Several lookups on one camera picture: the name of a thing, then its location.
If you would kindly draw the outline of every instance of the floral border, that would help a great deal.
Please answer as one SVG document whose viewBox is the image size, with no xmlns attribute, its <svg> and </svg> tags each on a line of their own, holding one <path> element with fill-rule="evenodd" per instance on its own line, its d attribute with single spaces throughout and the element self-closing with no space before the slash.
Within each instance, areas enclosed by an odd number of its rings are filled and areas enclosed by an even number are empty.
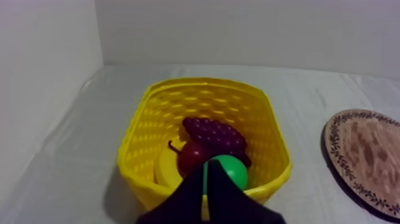
<svg viewBox="0 0 400 224">
<path fill-rule="evenodd" d="M 377 114 L 372 111 L 365 111 L 365 112 L 348 112 L 342 115 L 338 115 L 333 119 L 333 124 L 329 127 L 330 128 L 330 153 L 334 155 L 335 159 L 337 159 L 337 163 L 340 167 L 344 170 L 345 176 L 349 178 L 350 181 L 353 181 L 353 189 L 358 192 L 359 195 L 364 195 L 365 198 L 368 198 L 370 202 L 375 203 L 375 206 L 381 206 L 381 209 L 388 209 L 389 212 L 393 213 L 395 216 L 400 213 L 400 205 L 399 204 L 392 204 L 389 205 L 386 200 L 379 198 L 374 192 L 371 192 L 364 188 L 361 183 L 355 181 L 357 177 L 354 175 L 354 172 L 348 165 L 347 160 L 343 155 L 339 153 L 340 145 L 339 145 L 339 126 L 345 123 L 349 119 L 353 118 L 363 118 L 363 119 L 377 119 L 380 122 L 385 122 L 390 125 L 394 125 L 396 127 L 400 127 L 400 122 L 388 118 L 384 115 Z"/>
</svg>

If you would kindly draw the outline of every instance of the tablecloth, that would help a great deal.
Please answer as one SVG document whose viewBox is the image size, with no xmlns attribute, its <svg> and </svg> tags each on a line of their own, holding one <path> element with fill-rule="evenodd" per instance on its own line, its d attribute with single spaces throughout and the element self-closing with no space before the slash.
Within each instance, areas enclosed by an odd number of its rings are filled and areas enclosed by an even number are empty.
<svg viewBox="0 0 400 224">
<path fill-rule="evenodd" d="M 386 223 L 356 205 L 321 155 L 320 135 L 336 112 L 376 110 L 400 120 L 400 82 L 295 69 L 250 66 L 105 66 L 88 80 L 46 138 L 7 203 L 0 223 L 134 223 L 143 207 L 115 166 L 117 150 L 142 93 L 173 77 L 238 80 L 270 98 L 290 150 L 290 180 L 266 206 L 287 223 Z"/>
</svg>

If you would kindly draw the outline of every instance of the toy lime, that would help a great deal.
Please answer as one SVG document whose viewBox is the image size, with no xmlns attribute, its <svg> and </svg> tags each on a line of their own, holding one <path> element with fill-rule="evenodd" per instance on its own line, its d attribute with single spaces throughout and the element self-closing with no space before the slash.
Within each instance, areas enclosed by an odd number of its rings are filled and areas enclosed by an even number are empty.
<svg viewBox="0 0 400 224">
<path fill-rule="evenodd" d="M 228 174 L 229 178 L 236 184 L 240 190 L 244 190 L 247 185 L 247 170 L 245 165 L 237 158 L 231 155 L 218 155 L 210 160 L 219 160 L 222 168 Z M 207 173 L 208 162 L 204 164 L 203 194 L 207 194 Z"/>
</svg>

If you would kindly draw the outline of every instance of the apple stem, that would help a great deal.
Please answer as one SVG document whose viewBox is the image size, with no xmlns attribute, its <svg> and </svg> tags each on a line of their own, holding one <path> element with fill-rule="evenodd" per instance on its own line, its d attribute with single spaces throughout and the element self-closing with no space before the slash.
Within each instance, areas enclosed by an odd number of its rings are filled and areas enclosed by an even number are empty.
<svg viewBox="0 0 400 224">
<path fill-rule="evenodd" d="M 169 141 L 168 141 L 168 147 L 170 147 L 170 149 L 171 149 L 172 151 L 174 151 L 176 154 L 180 155 L 182 152 L 179 151 L 177 148 L 175 148 L 171 143 L 172 143 L 172 141 L 169 140 Z"/>
</svg>

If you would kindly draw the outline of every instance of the yellow basket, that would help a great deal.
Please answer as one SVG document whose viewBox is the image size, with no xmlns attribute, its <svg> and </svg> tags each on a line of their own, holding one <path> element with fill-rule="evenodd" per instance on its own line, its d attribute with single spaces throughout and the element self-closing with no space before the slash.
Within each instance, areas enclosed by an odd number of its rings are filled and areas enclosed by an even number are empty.
<svg viewBox="0 0 400 224">
<path fill-rule="evenodd" d="M 245 193 L 264 204 L 290 176 L 292 162 L 267 96 L 231 80 L 182 78 L 149 87 L 133 116 L 118 152 L 120 173 L 143 205 L 151 210 L 174 191 L 155 182 L 154 163 L 170 139 L 176 139 L 186 116 L 229 123 L 247 140 Z M 203 198 L 204 219 L 208 217 Z"/>
</svg>

